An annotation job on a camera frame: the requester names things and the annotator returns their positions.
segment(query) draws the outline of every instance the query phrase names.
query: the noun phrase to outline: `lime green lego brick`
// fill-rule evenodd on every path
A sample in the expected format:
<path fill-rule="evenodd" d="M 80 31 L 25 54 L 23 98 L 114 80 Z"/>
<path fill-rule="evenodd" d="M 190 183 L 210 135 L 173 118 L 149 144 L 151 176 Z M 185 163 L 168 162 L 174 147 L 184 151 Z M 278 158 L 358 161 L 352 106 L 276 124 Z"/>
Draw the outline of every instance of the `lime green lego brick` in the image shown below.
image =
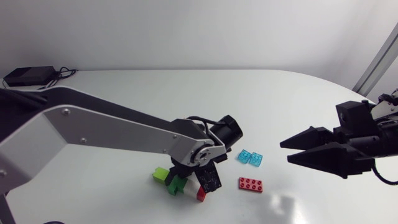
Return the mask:
<path fill-rule="evenodd" d="M 167 186 L 167 190 L 170 194 L 175 195 L 177 192 L 184 193 L 184 187 L 187 183 L 187 178 L 179 178 L 177 175 L 174 176 L 173 180 L 171 181 L 170 185 Z"/>
<path fill-rule="evenodd" d="M 155 172 L 152 174 L 152 176 L 154 177 L 154 180 L 156 182 L 159 182 L 161 184 L 165 185 L 164 180 L 166 179 L 167 175 L 169 174 L 170 171 L 168 171 L 167 169 L 163 169 L 161 167 L 156 168 Z"/>

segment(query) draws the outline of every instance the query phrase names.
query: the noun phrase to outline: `screw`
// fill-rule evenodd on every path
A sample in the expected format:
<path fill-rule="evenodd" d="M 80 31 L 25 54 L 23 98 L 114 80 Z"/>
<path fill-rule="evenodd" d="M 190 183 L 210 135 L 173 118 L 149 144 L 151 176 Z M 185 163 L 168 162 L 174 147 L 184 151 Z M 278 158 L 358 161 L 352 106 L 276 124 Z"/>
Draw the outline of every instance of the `screw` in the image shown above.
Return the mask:
<path fill-rule="evenodd" d="M 61 113 L 62 113 L 64 116 L 68 116 L 68 115 L 70 115 L 70 109 L 64 108 L 64 109 L 62 109 Z"/>
<path fill-rule="evenodd" d="M 5 170 L 0 170 L 0 177 L 4 178 L 5 176 L 7 176 L 7 172 Z"/>

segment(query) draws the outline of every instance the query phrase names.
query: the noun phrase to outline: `cable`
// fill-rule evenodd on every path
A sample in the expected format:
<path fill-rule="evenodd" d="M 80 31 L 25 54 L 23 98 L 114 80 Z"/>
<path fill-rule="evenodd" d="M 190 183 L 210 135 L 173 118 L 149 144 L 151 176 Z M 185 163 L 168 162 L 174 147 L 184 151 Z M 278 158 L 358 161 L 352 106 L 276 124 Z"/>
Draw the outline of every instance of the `cable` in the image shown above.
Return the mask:
<path fill-rule="evenodd" d="M 77 71 L 78 71 L 77 69 L 69 69 L 67 67 L 61 67 L 60 70 L 57 71 L 57 76 L 54 77 L 49 82 L 49 84 L 47 84 L 46 86 L 40 87 L 38 90 L 43 90 L 43 89 L 46 89 L 46 88 L 53 87 L 53 86 L 55 86 L 58 83 L 59 80 L 63 80 L 63 79 L 69 78 L 72 75 L 76 74 Z M 65 73 L 65 72 L 70 72 L 70 74 L 69 75 L 63 75 L 63 73 Z"/>
<path fill-rule="evenodd" d="M 205 129 L 206 129 L 206 134 L 207 135 L 209 135 L 209 126 L 207 125 L 208 123 L 209 124 L 225 124 L 225 122 L 217 122 L 217 121 L 212 121 L 212 120 L 209 120 L 209 119 L 206 119 L 206 118 L 201 118 L 201 117 L 199 117 L 199 116 L 190 116 L 190 117 L 187 117 L 187 119 L 191 119 L 191 120 L 193 120 L 193 121 L 201 121 L 201 122 L 203 122 L 203 124 L 205 125 Z"/>
<path fill-rule="evenodd" d="M 46 222 L 44 224 L 64 224 L 64 223 L 60 221 L 51 221 L 51 222 Z"/>
<path fill-rule="evenodd" d="M 212 121 L 212 120 L 209 120 L 209 119 L 206 119 L 206 118 L 201 118 L 199 116 L 190 116 L 187 119 L 196 120 L 196 121 L 202 121 L 202 122 L 206 122 L 206 123 L 209 123 L 209 124 L 225 124 L 225 122 L 223 122 L 223 121 L 222 122 Z"/>
<path fill-rule="evenodd" d="M 376 169 L 376 161 L 373 162 L 372 164 L 372 170 L 374 172 L 374 175 L 376 175 L 376 177 L 378 177 L 381 181 L 383 181 L 385 184 L 389 184 L 389 185 L 398 185 L 398 181 L 390 181 L 390 180 L 386 180 L 384 177 L 382 177 L 380 175 L 380 173 L 377 171 Z"/>

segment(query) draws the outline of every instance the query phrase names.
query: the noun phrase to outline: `power cord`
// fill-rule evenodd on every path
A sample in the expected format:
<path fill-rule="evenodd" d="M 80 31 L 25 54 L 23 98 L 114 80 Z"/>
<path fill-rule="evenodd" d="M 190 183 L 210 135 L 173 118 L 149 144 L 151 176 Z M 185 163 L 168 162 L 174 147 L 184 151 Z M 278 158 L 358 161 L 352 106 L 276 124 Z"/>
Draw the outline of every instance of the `power cord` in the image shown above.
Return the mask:
<path fill-rule="evenodd" d="M 373 170 L 373 172 L 374 172 L 374 175 L 376 175 L 376 177 L 378 177 L 379 180 L 383 181 L 385 184 L 388 184 L 388 185 L 398 185 L 398 181 L 386 180 L 384 177 L 382 177 L 382 176 L 380 175 L 380 173 L 379 173 L 379 172 L 377 171 L 377 169 L 376 169 L 376 161 L 373 162 L 373 164 L 372 164 L 372 170 Z"/>
<path fill-rule="evenodd" d="M 43 90 L 46 88 L 50 88 L 55 86 L 59 80 L 63 80 L 66 78 L 71 77 L 72 75 L 76 74 L 78 70 L 77 69 L 69 69 L 67 67 L 62 67 L 59 71 L 57 71 L 57 76 L 55 78 L 53 78 L 49 84 L 47 84 L 46 86 L 40 87 L 38 88 L 38 90 Z"/>

